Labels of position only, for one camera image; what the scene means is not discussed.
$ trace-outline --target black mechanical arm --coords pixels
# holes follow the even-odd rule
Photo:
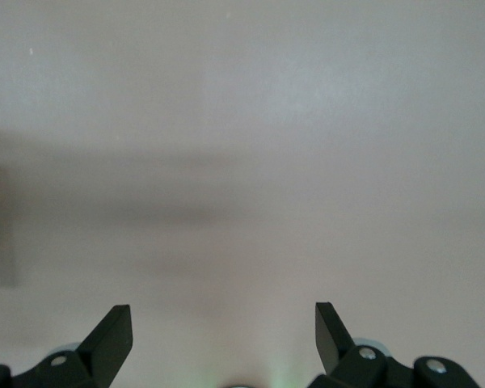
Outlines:
[[[133,346],[129,306],[115,306],[75,351],[57,352],[0,388],[108,388]],[[479,388],[457,363],[425,356],[413,369],[371,346],[358,346],[331,303],[316,304],[316,346],[327,374],[308,388]]]

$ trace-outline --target silver screw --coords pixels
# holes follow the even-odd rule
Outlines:
[[[366,360],[375,360],[375,352],[371,348],[361,348],[359,349],[359,354]]]
[[[445,373],[445,372],[447,372],[447,369],[445,368],[445,365],[442,364],[439,360],[435,360],[434,358],[432,358],[431,360],[426,361],[426,365],[433,372],[436,372],[436,373]]]
[[[57,356],[54,357],[52,361],[50,361],[51,366],[58,366],[61,364],[65,364],[66,362],[66,356]]]

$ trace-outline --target white surface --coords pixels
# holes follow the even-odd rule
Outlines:
[[[485,386],[485,2],[0,2],[0,362],[303,387],[316,301]]]

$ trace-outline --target glossy surface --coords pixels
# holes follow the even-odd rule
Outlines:
[[[485,386],[485,1],[0,2],[0,362],[304,387],[324,301]]]

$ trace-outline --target dark curved object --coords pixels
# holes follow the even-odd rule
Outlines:
[[[356,346],[331,303],[316,304],[316,347],[327,375],[308,388],[479,388],[454,361],[425,356],[410,369],[376,348]]]
[[[15,377],[0,365],[0,388],[108,388],[132,346],[131,310],[114,306],[75,351],[54,353]]]

